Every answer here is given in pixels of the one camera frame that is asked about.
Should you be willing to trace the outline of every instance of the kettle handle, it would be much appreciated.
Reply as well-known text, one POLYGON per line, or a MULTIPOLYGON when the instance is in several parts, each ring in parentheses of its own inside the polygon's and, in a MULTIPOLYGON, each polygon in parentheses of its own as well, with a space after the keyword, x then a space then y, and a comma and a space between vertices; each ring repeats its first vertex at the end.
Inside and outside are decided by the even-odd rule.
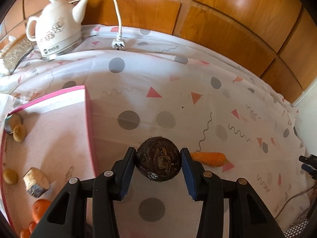
POLYGON ((31 16, 31 17, 29 17, 28 23, 26 24, 26 30, 25 30, 26 36, 32 42, 36 41, 36 38, 31 35, 30 25, 31 25, 32 21, 38 21, 38 19, 39 19, 39 17, 31 16))

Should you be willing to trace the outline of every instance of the electric kettle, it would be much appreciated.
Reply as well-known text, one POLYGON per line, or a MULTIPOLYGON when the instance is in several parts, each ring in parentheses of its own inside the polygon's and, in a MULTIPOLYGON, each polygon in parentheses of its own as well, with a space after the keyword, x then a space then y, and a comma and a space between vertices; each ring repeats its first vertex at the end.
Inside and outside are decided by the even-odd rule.
POLYGON ((29 17, 26 36, 36 41, 43 60, 53 60, 82 41, 81 22, 85 16, 88 0, 80 0, 76 6, 66 0, 49 0, 39 17, 29 17), (31 22, 36 21, 35 37, 31 35, 31 22))

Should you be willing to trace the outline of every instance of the metal mesh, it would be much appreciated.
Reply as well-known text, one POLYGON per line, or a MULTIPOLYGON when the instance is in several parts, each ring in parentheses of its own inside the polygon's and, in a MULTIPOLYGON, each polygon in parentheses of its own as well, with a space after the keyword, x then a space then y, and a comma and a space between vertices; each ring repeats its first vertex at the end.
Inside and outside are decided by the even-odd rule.
POLYGON ((308 210, 309 209, 301 213, 294 223, 291 224, 291 226, 284 232, 286 238, 298 237, 298 235, 303 231, 308 223, 308 219, 306 218, 308 210))

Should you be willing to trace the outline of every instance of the pink box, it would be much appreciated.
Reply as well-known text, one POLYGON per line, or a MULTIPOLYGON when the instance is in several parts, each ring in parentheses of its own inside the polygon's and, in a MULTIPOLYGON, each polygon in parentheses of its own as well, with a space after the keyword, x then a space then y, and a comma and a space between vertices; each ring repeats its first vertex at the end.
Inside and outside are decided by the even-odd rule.
MULTIPOLYGON (((95 178, 98 170, 90 98, 85 86, 53 92, 8 115, 12 113, 21 116, 27 136, 21 143, 5 132, 2 136, 0 191, 8 221, 20 234, 32 221, 31 207, 37 199, 53 201, 71 177, 95 178), (40 169, 51 183, 50 190, 40 198, 34 198, 25 190, 22 177, 31 167, 40 169), (6 168, 17 171, 17 184, 9 186, 3 181, 6 168)), ((91 205, 87 210, 87 222, 91 223, 91 205)))

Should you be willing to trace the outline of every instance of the screw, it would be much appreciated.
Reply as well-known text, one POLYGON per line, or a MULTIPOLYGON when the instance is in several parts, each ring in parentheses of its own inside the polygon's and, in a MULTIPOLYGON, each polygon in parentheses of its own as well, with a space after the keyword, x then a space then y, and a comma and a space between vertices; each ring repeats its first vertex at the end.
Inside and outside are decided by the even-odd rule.
POLYGON ((238 182, 239 184, 242 184, 242 185, 246 185, 248 183, 248 181, 244 178, 240 178, 238 182))
POLYGON ((70 184, 75 184, 78 181, 78 179, 76 177, 70 178, 69 179, 69 183, 70 184))
POLYGON ((209 178, 209 177, 212 176, 212 172, 210 172, 210 171, 204 171, 204 173, 203 173, 202 175, 205 176, 205 177, 207 177, 207 178, 209 178))
POLYGON ((114 173, 113 173, 113 171, 111 171, 111 170, 108 170, 108 171, 105 171, 104 172, 104 176, 106 176, 106 177, 110 177, 110 176, 112 176, 114 173))

